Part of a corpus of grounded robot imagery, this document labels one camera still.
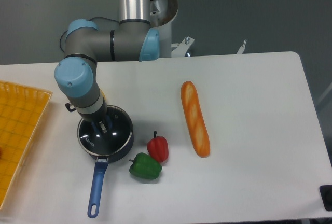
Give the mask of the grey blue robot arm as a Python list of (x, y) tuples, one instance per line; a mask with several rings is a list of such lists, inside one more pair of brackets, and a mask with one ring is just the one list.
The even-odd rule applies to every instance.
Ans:
[(109, 129), (107, 104), (96, 82), (98, 61), (153, 61), (159, 58), (159, 32), (151, 25), (151, 0), (119, 0), (119, 27), (100, 31), (93, 21), (69, 26), (64, 59), (54, 71), (60, 90), (83, 120), (103, 132)]

